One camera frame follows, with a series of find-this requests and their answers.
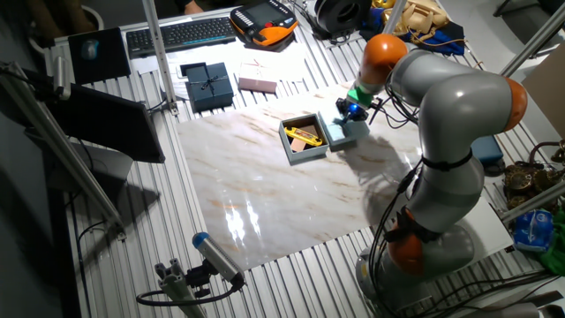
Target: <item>white marble surface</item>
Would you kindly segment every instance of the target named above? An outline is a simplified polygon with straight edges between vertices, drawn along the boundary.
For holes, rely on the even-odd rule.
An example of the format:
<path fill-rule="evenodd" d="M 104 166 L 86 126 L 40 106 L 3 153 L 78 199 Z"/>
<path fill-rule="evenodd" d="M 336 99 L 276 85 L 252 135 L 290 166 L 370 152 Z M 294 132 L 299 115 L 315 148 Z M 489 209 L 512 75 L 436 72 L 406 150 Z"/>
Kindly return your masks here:
<path fill-rule="evenodd" d="M 418 162 L 418 128 L 392 130 L 380 114 L 355 148 L 290 167 L 281 120 L 334 107 L 348 87 L 177 126 L 207 230 L 242 268 L 376 223 Z"/>

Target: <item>cardboard box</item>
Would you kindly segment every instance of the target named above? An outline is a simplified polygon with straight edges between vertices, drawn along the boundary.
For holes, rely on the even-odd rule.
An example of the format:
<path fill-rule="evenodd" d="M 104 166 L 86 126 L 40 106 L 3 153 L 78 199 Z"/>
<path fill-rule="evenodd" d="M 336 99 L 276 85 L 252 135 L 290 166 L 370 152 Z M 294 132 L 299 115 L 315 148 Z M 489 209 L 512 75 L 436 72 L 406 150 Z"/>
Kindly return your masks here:
<path fill-rule="evenodd" d="M 181 65 L 180 69 L 188 78 L 186 91 L 192 111 L 214 110 L 232 104 L 233 90 L 224 63 L 188 64 Z"/>
<path fill-rule="evenodd" d="M 560 45 L 526 77 L 522 85 L 557 133 L 565 139 L 565 45 Z"/>
<path fill-rule="evenodd" d="M 277 71 L 273 68 L 256 61 L 241 64 L 239 89 L 274 94 L 278 82 Z"/>
<path fill-rule="evenodd" d="M 293 139 L 289 137 L 286 132 L 284 132 L 285 127 L 296 127 L 304 128 L 307 126 L 313 126 L 318 138 L 322 140 L 321 146 L 311 147 L 307 146 L 305 150 L 295 152 L 291 148 L 291 142 Z M 320 119 L 318 115 L 306 115 L 302 117 L 291 118 L 283 120 L 279 127 L 279 134 L 281 135 L 282 146 L 286 152 L 286 156 L 289 158 L 290 165 L 295 165 L 299 163 L 309 162 L 311 160 L 321 159 L 326 157 L 326 151 L 328 150 L 328 139 L 326 134 L 321 127 Z"/>

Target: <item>black keyboard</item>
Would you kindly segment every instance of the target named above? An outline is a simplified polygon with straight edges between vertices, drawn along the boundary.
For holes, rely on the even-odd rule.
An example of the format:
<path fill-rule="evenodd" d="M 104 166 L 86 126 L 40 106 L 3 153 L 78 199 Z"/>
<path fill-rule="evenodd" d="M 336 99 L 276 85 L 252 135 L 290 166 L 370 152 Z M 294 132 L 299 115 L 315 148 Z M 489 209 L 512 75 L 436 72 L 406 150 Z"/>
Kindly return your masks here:
<path fill-rule="evenodd" d="M 167 52 L 236 40 L 236 34 L 229 18 L 203 19 L 173 26 L 162 26 L 161 35 Z M 126 33 L 125 37 L 130 58 L 155 54 L 149 29 L 131 31 Z"/>

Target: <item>black screen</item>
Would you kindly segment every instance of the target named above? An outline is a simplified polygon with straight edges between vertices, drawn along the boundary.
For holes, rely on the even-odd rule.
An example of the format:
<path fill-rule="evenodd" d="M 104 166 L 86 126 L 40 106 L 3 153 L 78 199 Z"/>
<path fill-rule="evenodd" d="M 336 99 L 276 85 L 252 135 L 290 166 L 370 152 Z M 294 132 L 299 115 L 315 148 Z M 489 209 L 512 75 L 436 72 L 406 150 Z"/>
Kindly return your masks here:
<path fill-rule="evenodd" d="M 36 87 L 53 89 L 53 78 L 24 70 Z M 65 134 L 121 151 L 135 161 L 163 163 L 161 145 L 145 106 L 71 84 L 68 101 L 47 102 Z"/>
<path fill-rule="evenodd" d="M 259 4 L 250 9 L 247 9 L 247 13 L 252 17 L 252 20 L 260 27 L 265 26 L 267 22 L 273 22 L 275 20 L 283 18 L 283 14 L 277 9 L 273 8 L 270 4 Z"/>

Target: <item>robotic arm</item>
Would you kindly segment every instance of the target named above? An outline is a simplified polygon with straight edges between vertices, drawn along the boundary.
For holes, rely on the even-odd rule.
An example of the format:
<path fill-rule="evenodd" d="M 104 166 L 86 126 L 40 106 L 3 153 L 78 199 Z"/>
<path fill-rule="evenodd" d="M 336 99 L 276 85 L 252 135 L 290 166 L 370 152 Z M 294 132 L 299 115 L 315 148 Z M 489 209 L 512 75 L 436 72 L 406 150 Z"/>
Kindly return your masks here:
<path fill-rule="evenodd" d="M 386 291 L 387 299 L 382 300 L 398 309 L 402 304 L 395 298 L 406 297 L 418 284 L 473 259 L 470 234 L 455 225 L 475 206 L 484 184 L 483 168 L 472 156 L 471 143 L 517 125 L 527 95 L 512 79 L 427 51 L 409 51 L 398 38 L 379 34 L 367 43 L 348 102 L 367 107 L 365 101 L 383 90 L 389 76 L 394 93 L 420 108 L 423 168 L 415 193 L 388 233 L 380 263 L 370 266 L 377 255 L 364 251 L 357 273 L 369 299 L 376 298 L 377 290 Z M 377 282 L 370 279 L 372 270 L 378 271 Z"/>

